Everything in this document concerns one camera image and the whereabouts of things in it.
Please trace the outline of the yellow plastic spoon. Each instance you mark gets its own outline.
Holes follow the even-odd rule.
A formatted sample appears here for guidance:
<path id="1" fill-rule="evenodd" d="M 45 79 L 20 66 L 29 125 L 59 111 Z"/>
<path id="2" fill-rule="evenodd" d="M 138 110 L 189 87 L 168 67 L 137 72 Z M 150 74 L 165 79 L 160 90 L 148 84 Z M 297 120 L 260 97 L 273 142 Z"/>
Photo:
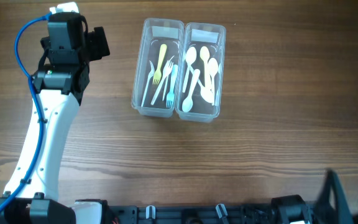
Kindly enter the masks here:
<path id="1" fill-rule="evenodd" d="M 209 60 L 209 50 L 207 46 L 202 46 L 200 49 L 200 58 L 204 63 L 204 84 L 205 87 L 210 90 L 211 89 L 211 78 L 208 70 L 208 60 Z"/>

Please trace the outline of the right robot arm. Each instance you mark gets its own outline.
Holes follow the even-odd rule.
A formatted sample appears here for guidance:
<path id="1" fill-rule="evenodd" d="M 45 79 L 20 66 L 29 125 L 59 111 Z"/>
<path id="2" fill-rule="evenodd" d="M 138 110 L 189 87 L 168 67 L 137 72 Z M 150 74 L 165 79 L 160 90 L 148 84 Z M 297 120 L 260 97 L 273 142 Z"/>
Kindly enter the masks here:
<path id="1" fill-rule="evenodd" d="M 341 182 L 335 171 L 326 171 L 317 200 L 308 205 L 299 195 L 271 200 L 270 223 L 358 223 L 352 215 Z"/>

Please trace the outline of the white fork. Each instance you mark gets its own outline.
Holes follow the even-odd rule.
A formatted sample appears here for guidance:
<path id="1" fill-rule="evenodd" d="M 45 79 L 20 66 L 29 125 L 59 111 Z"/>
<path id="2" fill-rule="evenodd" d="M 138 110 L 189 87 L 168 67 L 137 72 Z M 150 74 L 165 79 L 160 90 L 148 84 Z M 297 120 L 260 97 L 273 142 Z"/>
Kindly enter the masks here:
<path id="1" fill-rule="evenodd" d="M 165 77 L 165 86 L 164 86 L 163 98 L 162 98 L 163 101 L 165 100 L 165 95 L 166 95 L 166 90 L 167 90 L 167 85 L 168 85 L 168 76 L 172 72 L 172 68 L 173 68 L 172 58 L 173 57 L 171 57 L 166 62 L 165 66 L 164 66 L 164 69 L 163 69 L 163 75 Z"/>
<path id="2" fill-rule="evenodd" d="M 151 105 L 154 105 L 155 104 L 155 101 L 160 93 L 160 90 L 162 88 L 162 85 L 165 81 L 165 79 L 169 76 L 169 74 L 171 73 L 172 71 L 172 68 L 173 68 L 173 62 L 171 60 L 168 60 L 163 68 L 163 76 L 162 76 L 162 80 L 160 82 L 160 84 L 158 85 L 157 89 L 156 89 L 156 92 L 152 98 L 152 101 L 151 101 Z"/>
<path id="3" fill-rule="evenodd" d="M 178 74 L 178 65 L 174 65 L 172 69 L 171 79 L 170 79 L 170 91 L 167 94 L 167 100 L 166 100 L 167 108 L 171 108 L 173 106 L 173 102 L 175 99 L 174 89 L 175 89 L 177 74 Z"/>

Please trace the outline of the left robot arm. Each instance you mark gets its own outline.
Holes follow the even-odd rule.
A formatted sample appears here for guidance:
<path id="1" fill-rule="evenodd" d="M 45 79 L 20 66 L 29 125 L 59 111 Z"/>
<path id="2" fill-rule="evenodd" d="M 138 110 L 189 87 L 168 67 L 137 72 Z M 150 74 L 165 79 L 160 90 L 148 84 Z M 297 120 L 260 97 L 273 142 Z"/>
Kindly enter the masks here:
<path id="1" fill-rule="evenodd" d="M 102 27 L 89 31 L 77 9 L 53 7 L 42 16 L 48 36 L 34 74 L 33 108 L 16 168 L 0 197 L 0 223 L 115 223 L 107 201 L 58 202 L 58 176 L 70 126 L 90 82 L 90 62 L 109 55 Z"/>

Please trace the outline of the white fork diagonal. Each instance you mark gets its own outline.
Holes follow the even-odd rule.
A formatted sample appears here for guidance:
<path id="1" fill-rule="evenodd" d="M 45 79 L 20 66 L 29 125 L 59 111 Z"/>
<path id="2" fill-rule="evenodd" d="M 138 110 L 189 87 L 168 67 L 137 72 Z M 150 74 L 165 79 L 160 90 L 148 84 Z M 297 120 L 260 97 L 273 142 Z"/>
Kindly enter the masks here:
<path id="1" fill-rule="evenodd" d="M 149 65 L 150 65 L 150 71 L 147 75 L 147 79 L 146 79 L 146 85 L 145 85 L 145 88 L 144 88 L 144 93 L 143 93 L 143 96 L 142 96 L 142 102 L 141 102 L 141 107 L 144 107 L 145 106 L 145 103 L 146 103 L 146 100 L 148 100 L 150 98 L 150 87 L 151 87 L 151 82 L 152 82 L 152 78 L 154 76 L 154 72 L 155 72 L 155 67 L 152 63 L 151 60 L 149 60 Z"/>

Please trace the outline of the yellow plastic fork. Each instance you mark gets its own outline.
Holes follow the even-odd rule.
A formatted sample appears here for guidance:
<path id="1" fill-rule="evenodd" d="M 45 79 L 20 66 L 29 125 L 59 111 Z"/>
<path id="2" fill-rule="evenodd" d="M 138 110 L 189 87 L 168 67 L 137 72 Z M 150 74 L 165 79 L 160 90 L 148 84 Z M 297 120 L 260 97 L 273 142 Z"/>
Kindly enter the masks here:
<path id="1" fill-rule="evenodd" d="M 161 80 L 161 77 L 162 77 L 161 68 L 162 68 L 163 60 L 165 58 L 166 51 L 167 51 L 167 45 L 162 44 L 160 46 L 160 50 L 159 50 L 157 68 L 155 69 L 155 73 L 154 73 L 154 76 L 153 76 L 153 84 L 154 85 L 158 85 L 160 83 L 160 80 Z"/>

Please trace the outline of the white plastic spoon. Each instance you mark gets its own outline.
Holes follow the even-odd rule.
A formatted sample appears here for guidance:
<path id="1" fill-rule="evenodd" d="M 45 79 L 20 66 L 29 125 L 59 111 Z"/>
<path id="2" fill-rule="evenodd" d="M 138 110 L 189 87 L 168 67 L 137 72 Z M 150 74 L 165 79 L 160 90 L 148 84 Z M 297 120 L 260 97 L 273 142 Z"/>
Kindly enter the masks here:
<path id="1" fill-rule="evenodd" d="M 193 69 L 192 67 L 190 67 L 190 71 L 192 73 L 197 73 L 198 75 L 200 75 L 200 70 L 199 69 Z M 200 86 L 200 95 L 201 97 L 208 103 L 213 103 L 213 93 L 207 89 L 205 86 L 203 86 L 201 84 L 201 81 L 199 79 L 197 79 L 198 85 Z"/>
<path id="2" fill-rule="evenodd" d="M 209 67 L 209 74 L 210 74 L 210 77 L 211 77 L 211 92 L 213 94 L 213 100 L 212 100 L 212 105 L 214 106 L 214 102 L 215 102 L 215 76 L 218 72 L 218 68 L 219 68 L 219 65 L 218 65 L 218 62 L 215 58 L 210 58 L 210 60 L 208 61 L 208 67 Z"/>
<path id="3" fill-rule="evenodd" d="M 190 67 L 195 62 L 195 60 L 196 60 L 196 49 L 195 49 L 195 47 L 190 47 L 187 50 L 186 57 L 185 57 L 187 68 L 186 68 L 186 73 L 185 73 L 185 77 L 184 77 L 184 81 L 183 81 L 183 88 L 182 88 L 183 93 L 186 91 L 186 87 L 187 87 L 187 84 L 188 84 L 188 77 L 189 77 Z"/>
<path id="4" fill-rule="evenodd" d="M 189 112 L 193 107 L 192 96 L 193 96 L 195 86 L 196 86 L 196 84 L 198 82 L 199 76 L 200 76 L 200 70 L 195 69 L 194 73 L 193 73 L 193 76 L 192 76 L 192 79 L 191 79 L 191 84 L 190 84 L 190 89 L 189 89 L 189 92 L 188 92 L 188 96 L 183 100 L 183 103 L 182 103 L 182 110 L 185 113 Z"/>

